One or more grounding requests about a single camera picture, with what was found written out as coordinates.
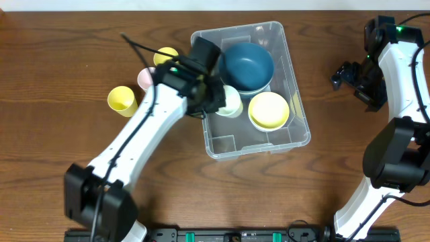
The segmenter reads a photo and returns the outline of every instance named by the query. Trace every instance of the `cup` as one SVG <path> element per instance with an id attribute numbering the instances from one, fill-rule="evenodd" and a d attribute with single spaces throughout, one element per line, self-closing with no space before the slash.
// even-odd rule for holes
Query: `cup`
<path id="1" fill-rule="evenodd" d="M 253 126 L 263 132 L 282 128 L 290 115 L 287 101 L 279 94 L 263 92 L 256 95 L 248 107 L 248 117 Z"/>
<path id="2" fill-rule="evenodd" d="M 124 86 L 115 87 L 107 97 L 109 107 L 124 117 L 131 117 L 137 111 L 137 102 L 133 91 Z"/>
<path id="3" fill-rule="evenodd" d="M 173 56 L 177 56 L 179 55 L 178 52 L 174 49 L 174 48 L 170 48 L 170 47 L 162 47 L 161 49 L 159 49 L 159 52 L 163 52 L 166 54 L 171 54 Z M 154 64 L 158 65 L 158 64 L 163 64 L 165 61 L 172 59 L 172 57 L 169 56 L 165 56 L 164 54 L 154 54 Z"/>
<path id="4" fill-rule="evenodd" d="M 226 106 L 219 108 L 216 114 L 227 118 L 236 118 L 243 111 L 243 104 L 239 92 L 232 86 L 224 85 Z"/>
<path id="5" fill-rule="evenodd" d="M 139 84 L 140 88 L 142 88 L 145 92 L 148 91 L 148 88 L 153 84 L 151 73 L 154 71 L 155 67 L 145 68 L 141 70 L 137 76 L 137 84 Z"/>

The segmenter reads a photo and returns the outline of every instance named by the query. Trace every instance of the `wood grain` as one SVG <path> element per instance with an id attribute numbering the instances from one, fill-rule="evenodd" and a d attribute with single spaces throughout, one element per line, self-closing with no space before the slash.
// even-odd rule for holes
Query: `wood grain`
<path id="1" fill-rule="evenodd" d="M 312 139 L 289 153 L 245 155 L 218 163 L 204 149 L 199 120 L 180 120 L 147 163 L 133 194 L 140 220 L 180 227 L 285 227 L 296 219 L 325 225 L 358 186 L 366 145 L 388 120 L 388 106 L 366 106 L 329 77 L 361 61 L 363 26 L 378 14 L 414 12 L 73 12 L 6 13 L 0 26 L 0 241 L 62 241 L 78 227 L 63 212 L 62 177 L 86 165 L 127 119 L 106 104 L 131 86 L 142 65 L 118 33 L 153 48 L 186 53 L 191 34 L 266 21 L 284 25 Z M 430 38 L 430 18 L 411 25 Z M 145 57 L 152 59 L 151 53 Z M 430 76 L 425 55 L 425 74 Z M 406 198 L 427 200 L 429 187 Z M 403 241 L 429 241 L 426 208 L 394 203 L 376 222 Z"/>

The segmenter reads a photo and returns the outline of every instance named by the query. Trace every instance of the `brown wood surface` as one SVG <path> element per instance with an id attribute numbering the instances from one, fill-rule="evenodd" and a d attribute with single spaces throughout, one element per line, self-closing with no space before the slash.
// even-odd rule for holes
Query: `brown wood surface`
<path id="1" fill-rule="evenodd" d="M 361 62 L 364 24 L 378 14 L 399 22 L 414 12 L 74 12 L 6 13 L 0 26 L 0 241 L 62 241 L 78 227 L 63 212 L 64 172 L 85 166 L 128 119 L 110 110 L 109 91 L 136 84 L 140 61 L 118 33 L 186 53 L 196 30 L 266 21 L 284 25 L 312 139 L 289 153 L 216 162 L 199 120 L 180 120 L 146 164 L 133 194 L 140 220 L 180 227 L 328 224 L 360 183 L 366 145 L 388 121 L 388 106 L 365 113 L 329 77 Z M 410 22 L 430 38 L 430 18 Z M 145 53 L 152 59 L 151 53 Z M 430 79 L 430 57 L 425 55 Z M 430 187 L 405 198 L 424 201 Z M 403 241 L 430 241 L 428 208 L 395 202 L 376 222 Z"/>

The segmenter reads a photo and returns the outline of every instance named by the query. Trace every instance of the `blue bowl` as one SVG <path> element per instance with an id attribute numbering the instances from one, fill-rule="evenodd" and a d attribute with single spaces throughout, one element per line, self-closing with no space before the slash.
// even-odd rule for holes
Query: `blue bowl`
<path id="1" fill-rule="evenodd" d="M 236 88 L 242 96 L 253 96 L 270 84 L 275 64 L 259 45 L 238 43 L 221 56 L 218 68 L 225 84 Z"/>

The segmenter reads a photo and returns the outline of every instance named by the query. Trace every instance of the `gray plastic container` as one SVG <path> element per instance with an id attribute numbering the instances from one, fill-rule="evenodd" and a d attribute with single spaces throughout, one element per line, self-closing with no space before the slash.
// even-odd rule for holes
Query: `gray plastic container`
<path id="1" fill-rule="evenodd" d="M 264 91 L 280 94 L 290 107 L 286 124 L 273 132 L 258 131 L 251 124 L 248 118 L 251 99 L 242 99 L 243 112 L 237 118 L 208 114 L 203 120 L 203 131 L 209 156 L 217 161 L 226 161 L 262 151 L 286 152 L 309 143 L 308 121 L 298 92 L 284 28 L 279 22 L 200 30 L 191 35 L 191 45 L 198 36 L 215 43 L 222 51 L 239 42 L 251 42 L 266 49 L 275 63 L 275 74 Z"/>

